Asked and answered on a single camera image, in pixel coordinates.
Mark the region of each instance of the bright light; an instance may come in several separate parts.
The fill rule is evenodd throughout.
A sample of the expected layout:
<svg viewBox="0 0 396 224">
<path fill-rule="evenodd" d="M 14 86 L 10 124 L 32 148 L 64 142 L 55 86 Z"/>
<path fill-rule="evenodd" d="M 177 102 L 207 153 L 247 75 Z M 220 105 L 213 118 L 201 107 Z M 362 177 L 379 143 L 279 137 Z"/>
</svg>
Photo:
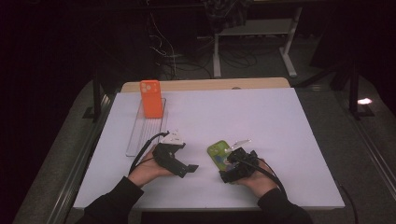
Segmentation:
<svg viewBox="0 0 396 224">
<path fill-rule="evenodd" d="M 364 99 L 358 100 L 359 105 L 368 105 L 371 102 L 372 102 L 372 100 L 370 100 L 369 98 L 364 98 Z"/>
</svg>

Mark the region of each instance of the white table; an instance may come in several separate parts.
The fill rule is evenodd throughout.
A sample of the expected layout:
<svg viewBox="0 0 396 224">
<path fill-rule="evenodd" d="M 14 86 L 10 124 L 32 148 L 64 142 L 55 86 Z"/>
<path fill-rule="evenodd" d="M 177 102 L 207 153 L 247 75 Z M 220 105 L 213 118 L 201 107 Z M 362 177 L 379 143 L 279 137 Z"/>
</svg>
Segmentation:
<svg viewBox="0 0 396 224">
<path fill-rule="evenodd" d="M 199 168 L 184 178 L 161 177 L 146 185 L 134 209 L 258 209 L 248 189 L 222 182 L 206 153 L 219 140 L 231 145 L 248 138 L 252 142 L 244 149 L 268 161 L 291 202 L 305 209 L 345 206 L 294 89 L 163 91 L 163 97 L 169 112 L 167 129 L 178 129 L 187 144 L 176 158 Z M 125 151 L 139 103 L 138 92 L 116 96 L 74 207 L 86 207 L 128 175 L 134 158 L 126 157 Z"/>
</svg>

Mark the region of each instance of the black long sleeve shirt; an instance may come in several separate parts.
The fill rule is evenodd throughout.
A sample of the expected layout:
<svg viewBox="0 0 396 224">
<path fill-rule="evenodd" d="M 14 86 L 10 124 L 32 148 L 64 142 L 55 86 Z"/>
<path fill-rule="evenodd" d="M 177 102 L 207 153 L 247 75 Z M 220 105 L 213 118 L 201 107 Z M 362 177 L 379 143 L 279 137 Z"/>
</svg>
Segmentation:
<svg viewBox="0 0 396 224">
<path fill-rule="evenodd" d="M 124 177 L 108 194 L 102 195 L 85 208 L 84 217 L 77 223 L 128 223 L 128 215 L 144 191 Z M 258 202 L 266 220 L 274 224 L 311 224 L 305 210 L 289 202 L 279 189 L 272 189 Z"/>
</svg>

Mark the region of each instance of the person's right hand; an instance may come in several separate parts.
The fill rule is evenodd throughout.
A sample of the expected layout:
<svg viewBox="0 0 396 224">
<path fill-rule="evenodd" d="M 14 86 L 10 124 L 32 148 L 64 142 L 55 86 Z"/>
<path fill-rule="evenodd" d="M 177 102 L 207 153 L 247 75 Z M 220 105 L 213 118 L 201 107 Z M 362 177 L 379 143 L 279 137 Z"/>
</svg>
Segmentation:
<svg viewBox="0 0 396 224">
<path fill-rule="evenodd" d="M 268 171 L 270 174 L 273 173 L 271 169 L 261 160 L 259 160 L 259 166 L 262 169 Z M 236 180 L 234 183 L 238 185 L 245 185 L 246 187 L 250 188 L 254 195 L 259 198 L 271 189 L 277 188 L 277 184 L 260 171 L 255 171 L 250 177 L 241 178 Z"/>
</svg>

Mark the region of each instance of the smartphone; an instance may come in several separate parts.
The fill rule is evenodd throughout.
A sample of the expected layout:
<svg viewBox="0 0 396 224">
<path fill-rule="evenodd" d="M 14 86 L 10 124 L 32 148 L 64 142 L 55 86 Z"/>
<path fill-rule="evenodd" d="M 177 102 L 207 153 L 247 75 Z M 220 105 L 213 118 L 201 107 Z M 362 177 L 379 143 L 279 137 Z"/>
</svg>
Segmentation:
<svg viewBox="0 0 396 224">
<path fill-rule="evenodd" d="M 220 140 L 207 148 L 207 154 L 209 154 L 212 161 L 221 171 L 229 171 L 233 168 L 233 165 L 227 161 L 227 157 L 231 153 L 225 151 L 225 149 L 228 148 L 230 148 L 230 146 L 224 140 Z"/>
<path fill-rule="evenodd" d="M 161 87 L 158 80 L 142 80 L 140 93 L 145 117 L 147 119 L 160 119 L 163 117 L 163 101 Z"/>
</svg>

